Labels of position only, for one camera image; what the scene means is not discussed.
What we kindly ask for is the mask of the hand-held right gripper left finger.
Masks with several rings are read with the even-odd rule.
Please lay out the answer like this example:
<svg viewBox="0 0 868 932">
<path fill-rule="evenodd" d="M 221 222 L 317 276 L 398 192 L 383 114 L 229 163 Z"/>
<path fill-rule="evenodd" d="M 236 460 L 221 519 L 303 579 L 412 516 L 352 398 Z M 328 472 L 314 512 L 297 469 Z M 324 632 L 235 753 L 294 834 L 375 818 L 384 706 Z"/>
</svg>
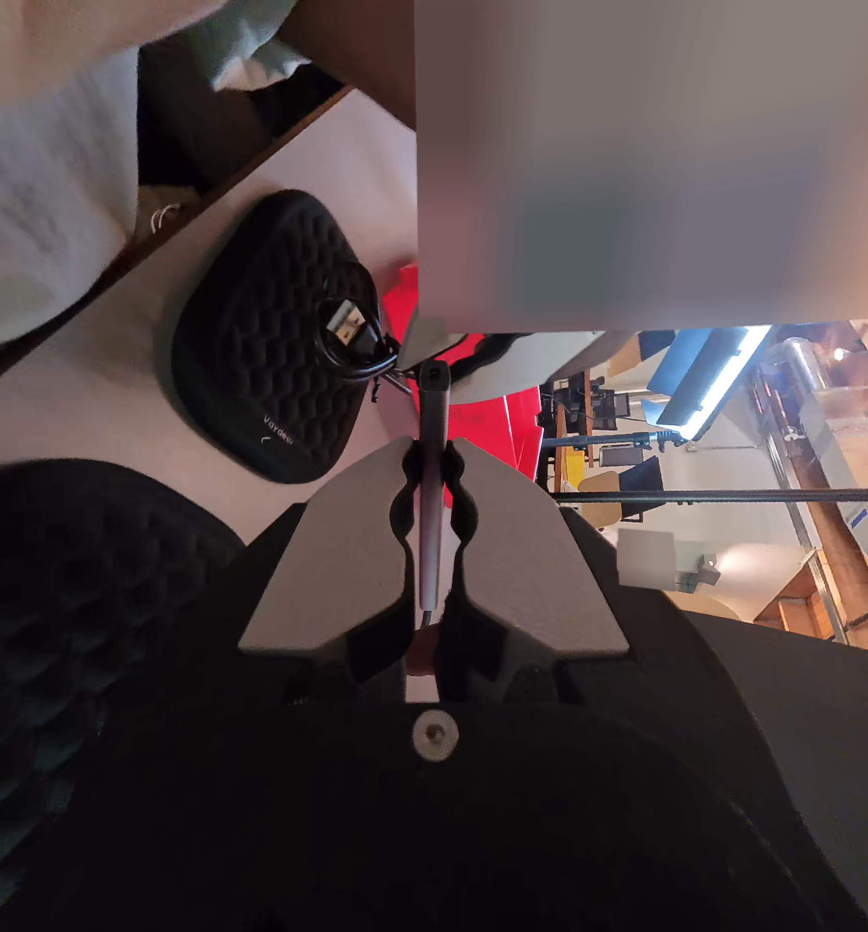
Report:
<svg viewBox="0 0 868 932">
<path fill-rule="evenodd" d="M 340 663 L 358 684 L 404 658 L 416 629 L 408 536 L 420 461 L 417 441 L 399 437 L 311 496 L 241 635 L 243 653 Z"/>
</svg>

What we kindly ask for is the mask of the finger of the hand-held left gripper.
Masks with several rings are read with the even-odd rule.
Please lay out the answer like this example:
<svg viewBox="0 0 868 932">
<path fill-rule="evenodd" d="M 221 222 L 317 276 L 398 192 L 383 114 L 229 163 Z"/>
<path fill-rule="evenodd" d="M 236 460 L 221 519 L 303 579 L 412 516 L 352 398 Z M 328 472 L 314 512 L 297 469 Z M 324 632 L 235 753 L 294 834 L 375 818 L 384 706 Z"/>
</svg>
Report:
<svg viewBox="0 0 868 932">
<path fill-rule="evenodd" d="M 599 366 L 625 345 L 623 331 L 489 334 L 451 365 L 451 402 L 486 402 Z"/>
<path fill-rule="evenodd" d="M 401 339 L 397 368 L 413 369 L 442 355 L 450 346 L 451 333 L 443 318 L 412 313 Z"/>
</svg>

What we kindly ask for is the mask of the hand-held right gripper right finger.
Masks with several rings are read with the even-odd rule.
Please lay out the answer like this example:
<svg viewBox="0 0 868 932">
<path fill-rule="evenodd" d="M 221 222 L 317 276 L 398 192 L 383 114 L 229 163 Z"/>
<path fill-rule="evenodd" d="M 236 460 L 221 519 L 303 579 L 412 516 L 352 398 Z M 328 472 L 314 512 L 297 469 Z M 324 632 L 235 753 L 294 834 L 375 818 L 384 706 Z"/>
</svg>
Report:
<svg viewBox="0 0 868 932">
<path fill-rule="evenodd" d="M 466 439 L 444 477 L 458 539 L 439 624 L 441 693 L 511 693 L 570 662 L 620 661 L 630 645 L 568 521 L 521 472 Z"/>
</svg>

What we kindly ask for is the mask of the grey usb adapter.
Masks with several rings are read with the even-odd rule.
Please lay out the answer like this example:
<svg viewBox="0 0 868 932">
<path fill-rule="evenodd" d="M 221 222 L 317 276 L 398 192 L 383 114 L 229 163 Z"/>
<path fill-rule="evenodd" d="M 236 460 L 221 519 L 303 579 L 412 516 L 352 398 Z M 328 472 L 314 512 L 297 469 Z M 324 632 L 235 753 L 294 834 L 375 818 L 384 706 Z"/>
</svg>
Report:
<svg viewBox="0 0 868 932">
<path fill-rule="evenodd" d="M 418 601 L 428 627 L 440 602 L 440 551 L 444 511 L 442 459 L 447 446 L 451 377 L 447 363 L 426 361 L 418 372 L 419 485 Z"/>
</svg>

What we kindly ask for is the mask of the red plastic object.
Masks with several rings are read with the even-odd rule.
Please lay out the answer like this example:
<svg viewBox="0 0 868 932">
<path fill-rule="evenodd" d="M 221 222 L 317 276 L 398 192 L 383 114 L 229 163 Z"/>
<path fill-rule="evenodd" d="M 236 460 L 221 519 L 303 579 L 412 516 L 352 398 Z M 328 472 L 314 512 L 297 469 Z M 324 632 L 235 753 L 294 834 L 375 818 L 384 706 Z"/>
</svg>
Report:
<svg viewBox="0 0 868 932">
<path fill-rule="evenodd" d="M 404 343 L 417 299 L 418 270 L 411 263 L 400 269 L 396 283 L 383 297 L 390 330 L 399 343 Z M 534 482 L 544 437 L 536 423 L 539 413 L 537 387 L 483 402 L 452 402 L 448 439 L 467 439 Z"/>
</svg>

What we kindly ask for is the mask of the black light stand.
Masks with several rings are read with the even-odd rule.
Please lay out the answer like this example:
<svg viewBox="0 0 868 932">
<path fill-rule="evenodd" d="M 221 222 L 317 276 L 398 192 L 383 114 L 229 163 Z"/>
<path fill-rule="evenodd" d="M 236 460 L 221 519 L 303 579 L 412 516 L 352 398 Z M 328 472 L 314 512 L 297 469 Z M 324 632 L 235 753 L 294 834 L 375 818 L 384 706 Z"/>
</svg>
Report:
<svg viewBox="0 0 868 932">
<path fill-rule="evenodd" d="M 677 430 L 641 431 L 636 433 L 612 434 L 601 433 L 591 435 L 568 435 L 564 437 L 544 437 L 541 449 L 587 449 L 596 446 L 629 445 L 634 448 L 650 449 L 656 445 L 660 452 L 664 452 L 667 445 L 676 448 L 687 444 L 689 440 Z"/>
</svg>

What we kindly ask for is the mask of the dark chair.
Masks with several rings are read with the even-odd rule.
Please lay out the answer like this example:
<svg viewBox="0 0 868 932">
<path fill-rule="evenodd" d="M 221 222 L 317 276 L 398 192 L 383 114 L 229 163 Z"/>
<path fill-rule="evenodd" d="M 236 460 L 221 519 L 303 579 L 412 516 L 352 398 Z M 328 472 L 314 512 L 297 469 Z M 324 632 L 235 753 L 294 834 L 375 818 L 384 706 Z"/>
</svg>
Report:
<svg viewBox="0 0 868 932">
<path fill-rule="evenodd" d="M 658 456 L 652 456 L 644 462 L 621 472 L 618 475 L 619 490 L 621 492 L 661 492 L 663 479 L 661 474 L 661 461 Z M 621 520 L 629 522 L 642 522 L 643 515 L 655 508 L 658 503 L 644 503 L 632 500 L 621 504 Z"/>
</svg>

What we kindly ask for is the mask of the studio light panel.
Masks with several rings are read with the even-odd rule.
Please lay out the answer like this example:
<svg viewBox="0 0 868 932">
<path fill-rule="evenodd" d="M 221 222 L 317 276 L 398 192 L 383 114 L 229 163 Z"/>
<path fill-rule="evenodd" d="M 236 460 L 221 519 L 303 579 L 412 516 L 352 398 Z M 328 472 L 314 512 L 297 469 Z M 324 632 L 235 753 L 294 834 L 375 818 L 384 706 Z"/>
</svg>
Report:
<svg viewBox="0 0 868 932">
<path fill-rule="evenodd" d="M 775 330 L 772 324 L 679 330 L 642 400 L 652 429 L 681 442 L 699 440 Z"/>
</svg>

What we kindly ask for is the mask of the black open case base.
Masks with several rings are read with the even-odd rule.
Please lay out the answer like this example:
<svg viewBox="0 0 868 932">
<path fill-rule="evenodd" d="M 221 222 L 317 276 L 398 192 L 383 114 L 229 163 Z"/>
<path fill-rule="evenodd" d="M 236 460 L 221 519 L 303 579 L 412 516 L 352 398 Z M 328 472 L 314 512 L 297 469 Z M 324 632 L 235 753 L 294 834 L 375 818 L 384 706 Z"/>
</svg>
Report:
<svg viewBox="0 0 868 932">
<path fill-rule="evenodd" d="M 371 381 L 395 372 L 369 270 L 300 190 L 253 205 L 188 298 L 171 338 L 188 422 L 258 476 L 315 482 L 343 455 Z"/>
</svg>

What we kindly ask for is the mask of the black boom pole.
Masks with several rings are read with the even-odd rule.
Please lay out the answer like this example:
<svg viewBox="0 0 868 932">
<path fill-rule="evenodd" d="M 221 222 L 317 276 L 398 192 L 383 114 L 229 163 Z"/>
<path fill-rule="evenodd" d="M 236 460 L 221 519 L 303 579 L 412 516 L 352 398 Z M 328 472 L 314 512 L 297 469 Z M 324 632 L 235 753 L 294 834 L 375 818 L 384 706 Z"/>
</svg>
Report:
<svg viewBox="0 0 868 932">
<path fill-rule="evenodd" d="M 661 492 L 561 492 L 552 493 L 559 504 L 622 504 L 637 500 L 662 504 L 700 503 L 855 503 L 868 502 L 868 488 L 826 488 L 822 490 L 702 490 Z"/>
</svg>

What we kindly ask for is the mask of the person's pale sweater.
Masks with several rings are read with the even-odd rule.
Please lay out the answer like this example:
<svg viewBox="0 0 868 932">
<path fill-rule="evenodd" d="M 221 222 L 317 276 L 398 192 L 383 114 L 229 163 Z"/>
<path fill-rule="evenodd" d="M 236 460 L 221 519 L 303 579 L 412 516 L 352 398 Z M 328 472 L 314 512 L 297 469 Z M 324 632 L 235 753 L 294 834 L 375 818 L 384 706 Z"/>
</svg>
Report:
<svg viewBox="0 0 868 932">
<path fill-rule="evenodd" d="M 83 297 L 135 231 L 139 48 L 187 29 L 219 89 L 295 5 L 0 1 L 0 346 Z"/>
</svg>

